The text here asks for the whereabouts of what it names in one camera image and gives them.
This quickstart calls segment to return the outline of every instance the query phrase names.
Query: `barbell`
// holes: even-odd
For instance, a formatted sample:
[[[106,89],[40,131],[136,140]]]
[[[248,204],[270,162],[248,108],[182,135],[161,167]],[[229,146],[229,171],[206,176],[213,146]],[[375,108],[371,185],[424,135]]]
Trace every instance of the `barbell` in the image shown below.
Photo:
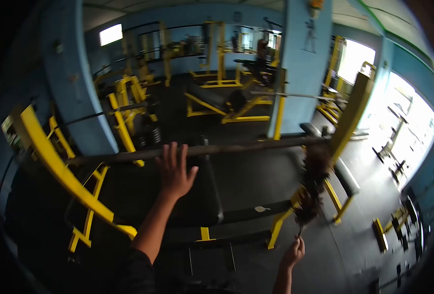
[[[306,97],[306,98],[312,98],[312,99],[348,103],[348,101],[343,100],[343,99],[336,99],[336,98],[324,97],[324,96],[305,95],[305,94],[291,94],[291,93],[278,93],[278,92],[257,92],[257,91],[251,91],[250,94],[254,95],[254,96]]]
[[[217,153],[236,153],[236,152],[249,152],[266,149],[277,149],[292,146],[308,146],[315,144],[327,144],[331,136],[324,137],[302,137],[302,138],[290,138],[284,140],[268,140],[268,141],[250,141],[241,144],[234,145],[204,145],[204,146],[190,146],[187,152],[188,157],[201,156],[207,154]],[[132,162],[139,159],[153,159],[159,157],[162,154],[161,149],[154,150],[140,150],[136,152],[122,152],[111,155],[96,155],[96,156],[78,156],[68,159],[65,163],[73,165],[83,165],[90,163],[122,163]]]
[[[104,115],[113,115],[116,111],[124,111],[124,110],[130,110],[130,109],[143,108],[143,107],[147,107],[148,105],[149,105],[148,102],[141,102],[141,103],[135,103],[135,104],[126,105],[126,106],[121,106],[121,107],[119,107],[117,109],[113,109],[112,111],[102,111],[102,112],[98,112],[98,113],[95,113],[95,114],[84,116],[84,117],[76,119],[76,120],[68,121],[68,122],[66,122],[64,124],[56,126],[55,128],[60,128],[60,127],[63,127],[63,126],[68,126],[68,125],[71,125],[71,124],[74,124],[74,123],[77,123],[77,122],[80,122],[80,121],[85,121],[85,120],[88,120],[88,119],[92,119],[92,118],[98,117],[98,116],[103,115],[103,114]]]

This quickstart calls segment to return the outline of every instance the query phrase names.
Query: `incline bench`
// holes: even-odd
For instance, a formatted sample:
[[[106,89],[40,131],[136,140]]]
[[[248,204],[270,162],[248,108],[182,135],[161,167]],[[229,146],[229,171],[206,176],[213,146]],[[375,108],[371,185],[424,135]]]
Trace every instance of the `incline bench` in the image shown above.
[[[321,132],[314,125],[310,123],[300,124],[300,127],[308,135],[321,137]],[[343,216],[344,212],[346,211],[352,199],[354,198],[354,195],[356,195],[359,192],[360,187],[358,182],[350,172],[349,168],[341,160],[341,157],[339,157],[335,163],[335,175],[340,181],[344,191],[346,191],[346,195],[348,196],[346,202],[343,205],[341,205],[341,202],[339,201],[335,191],[333,190],[333,187],[331,186],[328,180],[325,180],[325,188],[326,191],[328,191],[328,194],[331,197],[331,201],[333,202],[337,210],[337,214],[333,216],[333,219],[335,223],[340,223],[341,217]]]
[[[262,98],[266,98],[265,96],[255,96],[248,100],[243,95],[243,91],[236,90],[226,98],[194,83],[187,85],[185,96],[187,97],[188,117],[218,113],[223,115],[223,124],[238,121],[269,121],[268,115],[244,116],[253,106],[259,104]],[[198,103],[208,110],[194,111],[193,103]]]

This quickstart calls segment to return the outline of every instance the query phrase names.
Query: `yellow weight machine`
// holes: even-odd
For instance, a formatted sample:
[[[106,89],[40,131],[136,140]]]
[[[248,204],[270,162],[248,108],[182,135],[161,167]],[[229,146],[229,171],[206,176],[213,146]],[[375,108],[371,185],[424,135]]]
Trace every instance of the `yellow weight machine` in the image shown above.
[[[205,22],[210,25],[210,35],[209,35],[209,44],[208,44],[208,55],[206,64],[201,65],[202,67],[207,67],[207,71],[205,74],[196,74],[190,71],[193,78],[198,77],[217,77],[217,80],[211,80],[201,85],[202,88],[221,88],[221,87],[241,87],[243,86],[240,83],[240,65],[237,64],[236,69],[236,77],[235,79],[225,79],[225,54],[227,52],[232,52],[231,49],[225,48],[225,23],[224,22],[216,22],[216,21],[208,21]],[[217,73],[210,73],[210,52],[212,51],[212,39],[214,34],[214,26],[219,27],[219,41],[217,44]]]
[[[152,75],[149,72],[148,67],[146,65],[146,61],[149,59],[150,52],[148,52],[148,50],[145,50],[145,52],[143,52],[144,55],[143,58],[137,59],[138,55],[137,55],[136,41],[135,41],[135,36],[132,33],[133,29],[143,27],[143,26],[148,26],[148,25],[154,25],[154,24],[159,25],[160,28],[160,45],[161,45],[161,54],[162,54],[161,59],[163,60],[163,67],[165,70],[165,77],[166,77],[165,86],[168,87],[171,81],[170,60],[171,60],[172,52],[168,46],[169,41],[167,36],[167,29],[163,21],[138,25],[123,31],[122,53],[126,56],[126,67],[124,73],[128,76],[131,76],[133,74],[132,59],[135,59],[140,82],[142,82],[144,86],[151,86],[159,83],[153,81],[154,75]],[[144,48],[148,48],[148,40],[146,35],[143,35],[142,42],[144,42],[143,43]]]

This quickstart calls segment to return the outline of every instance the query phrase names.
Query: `blue wall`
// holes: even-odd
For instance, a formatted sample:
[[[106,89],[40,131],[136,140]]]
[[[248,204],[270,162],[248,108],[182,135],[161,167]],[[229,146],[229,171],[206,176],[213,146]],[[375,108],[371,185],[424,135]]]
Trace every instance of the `blue wall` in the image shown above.
[[[379,65],[379,61],[382,55],[382,36],[378,36],[373,33],[362,31],[342,24],[333,24],[332,35],[348,38],[372,48],[373,50],[375,50],[375,59],[373,60],[373,64],[375,66]]]
[[[434,110],[434,73],[418,58],[400,46],[394,48],[392,70],[419,92]],[[404,190],[411,188],[417,197],[426,224],[434,225],[434,141]]]
[[[415,87],[434,110],[434,73],[418,58],[395,46],[392,70]]]
[[[321,82],[325,75],[328,62],[329,48],[331,44],[331,0],[325,1],[324,9],[315,20],[316,54],[303,50],[307,28],[305,22],[310,19],[307,3],[300,0],[288,0],[285,9],[286,22],[284,31],[284,48],[282,67],[287,69],[285,86],[286,93],[299,93],[318,96],[321,90]],[[310,122],[316,99],[303,97],[291,97],[285,99],[284,115],[282,119],[281,133],[291,134],[302,132],[300,123]],[[274,136],[274,128],[277,118],[279,100],[274,104],[271,116],[268,137]]]
[[[241,22],[238,25],[247,26],[258,26],[263,27],[265,25],[262,20],[263,17],[267,16],[269,20],[275,23],[282,23],[283,15],[279,11],[265,9],[252,5],[244,4],[189,4],[189,5],[179,5],[174,7],[167,7],[161,9],[147,10],[146,12],[135,13],[131,15],[125,15],[120,18],[114,19],[107,22],[101,26],[98,26],[85,33],[85,43],[87,54],[89,58],[89,63],[91,67],[91,72],[94,73],[93,69],[99,70],[104,62],[107,60],[106,56],[109,56],[110,62],[122,57],[121,44],[116,42],[114,44],[106,45],[100,47],[99,43],[99,32],[111,27],[113,25],[122,24],[122,29],[126,30],[137,25],[154,22],[161,20],[165,23],[166,27],[175,27],[181,25],[197,25],[202,24],[207,20],[223,21],[226,24],[225,29],[225,40],[229,41],[230,37],[234,31],[234,27],[237,23],[233,20],[233,12],[240,11],[242,13]],[[139,34],[143,32],[148,32],[152,30],[157,30],[158,25],[147,26],[134,30],[134,34]],[[211,70],[217,70],[217,56],[215,54],[216,50],[216,40],[217,32],[214,34],[214,44],[213,52],[211,58]],[[235,69],[236,63],[233,62],[234,59],[254,59],[254,55],[239,55],[239,54],[226,54],[225,56],[225,68],[227,70]],[[155,70],[155,75],[163,75],[163,65],[162,62],[151,63],[149,65],[150,69]],[[183,74],[187,73],[189,70],[199,71],[199,60],[196,56],[182,57],[171,60],[171,71],[172,74]]]
[[[81,0],[52,2],[44,11],[40,26],[47,79],[64,121],[102,112],[87,65],[82,3]],[[56,42],[61,43],[61,52],[55,50]],[[104,115],[69,125],[68,130],[83,155],[119,151]]]

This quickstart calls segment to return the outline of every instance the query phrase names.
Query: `bench leg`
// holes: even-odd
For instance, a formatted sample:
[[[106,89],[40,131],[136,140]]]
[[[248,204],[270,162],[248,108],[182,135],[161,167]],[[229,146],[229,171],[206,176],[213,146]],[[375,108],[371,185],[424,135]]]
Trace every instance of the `bench leg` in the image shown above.
[[[276,244],[284,220],[293,212],[292,208],[290,208],[286,212],[280,213],[274,217],[273,226],[271,227],[271,239],[267,243],[268,249],[274,249],[274,244]]]
[[[349,197],[346,200],[346,202],[344,203],[343,207],[341,208],[341,211],[339,211],[336,215],[333,216],[333,219],[334,219],[335,223],[340,223],[341,222],[341,217],[346,212],[346,209],[348,209],[348,206],[351,203],[351,201],[352,201],[353,198],[354,198],[354,196]]]

